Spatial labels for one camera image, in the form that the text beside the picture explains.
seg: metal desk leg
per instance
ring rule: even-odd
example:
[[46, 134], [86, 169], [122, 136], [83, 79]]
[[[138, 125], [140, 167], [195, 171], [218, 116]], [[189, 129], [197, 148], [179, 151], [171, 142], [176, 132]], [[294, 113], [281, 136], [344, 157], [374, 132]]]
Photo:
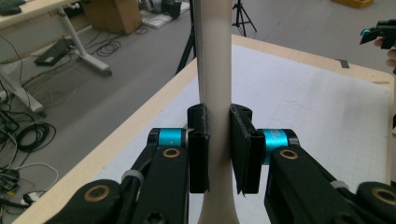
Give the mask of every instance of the metal desk leg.
[[101, 61], [97, 60], [96, 58], [92, 57], [90, 54], [88, 54], [84, 47], [81, 44], [81, 41], [79, 40], [77, 33], [70, 22], [69, 18], [67, 17], [66, 13], [64, 13], [64, 9], [62, 7], [58, 8], [58, 13], [61, 16], [61, 20], [64, 23], [64, 26], [66, 30], [69, 32], [69, 34], [72, 36], [73, 41], [78, 49], [78, 54], [79, 58], [81, 58], [83, 61], [89, 63], [93, 67], [98, 68], [100, 71], [102, 71], [105, 74], [111, 75], [110, 71], [110, 66], [102, 63]]
[[27, 105], [27, 107], [30, 107], [30, 109], [34, 113], [40, 113], [41, 111], [43, 111], [44, 109], [43, 105], [40, 104], [32, 95], [30, 95], [21, 85], [19, 85], [17, 82], [12, 80], [12, 78], [10, 78], [7, 75], [7, 73], [3, 70], [1, 66], [0, 66], [0, 78], [7, 83], [12, 93], [18, 96], [18, 98], [20, 98], [21, 101]]

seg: cardboard box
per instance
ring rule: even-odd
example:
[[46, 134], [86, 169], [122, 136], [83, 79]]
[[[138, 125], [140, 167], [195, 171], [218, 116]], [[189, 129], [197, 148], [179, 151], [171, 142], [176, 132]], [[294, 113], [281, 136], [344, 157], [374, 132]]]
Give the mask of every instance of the cardboard box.
[[336, 3], [340, 3], [349, 7], [363, 8], [370, 6], [374, 0], [333, 0]]
[[142, 25], [136, 0], [85, 0], [81, 4], [95, 30], [129, 35]]

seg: yellow object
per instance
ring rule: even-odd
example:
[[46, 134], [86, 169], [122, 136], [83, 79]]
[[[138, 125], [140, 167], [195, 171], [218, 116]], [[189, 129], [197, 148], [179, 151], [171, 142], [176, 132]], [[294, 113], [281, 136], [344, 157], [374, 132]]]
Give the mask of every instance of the yellow object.
[[368, 7], [374, 2], [374, 0], [333, 0], [333, 1], [349, 7], [356, 7], [356, 8]]

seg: tripod stand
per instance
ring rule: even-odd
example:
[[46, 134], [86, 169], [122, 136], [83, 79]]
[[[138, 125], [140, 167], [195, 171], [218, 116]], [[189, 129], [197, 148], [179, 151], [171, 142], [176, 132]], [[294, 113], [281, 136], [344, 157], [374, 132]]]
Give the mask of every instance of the tripod stand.
[[247, 12], [244, 9], [244, 6], [242, 6], [241, 0], [238, 0], [238, 3], [233, 5], [233, 10], [236, 8], [236, 23], [233, 23], [233, 26], [236, 26], [239, 30], [239, 33], [243, 36], [247, 36], [247, 32], [245, 29], [245, 24], [250, 23], [253, 26], [254, 31], [257, 32], [256, 27], [254, 26], [253, 22], [251, 21], [250, 17], [248, 16]]

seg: white cylindrical object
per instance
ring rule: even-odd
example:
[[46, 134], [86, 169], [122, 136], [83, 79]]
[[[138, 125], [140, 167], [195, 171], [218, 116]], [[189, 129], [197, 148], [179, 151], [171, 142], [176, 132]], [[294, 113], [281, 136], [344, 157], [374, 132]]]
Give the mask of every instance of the white cylindrical object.
[[230, 150], [231, 0], [194, 1], [200, 90], [209, 118], [208, 174], [198, 223], [239, 223], [233, 201]]

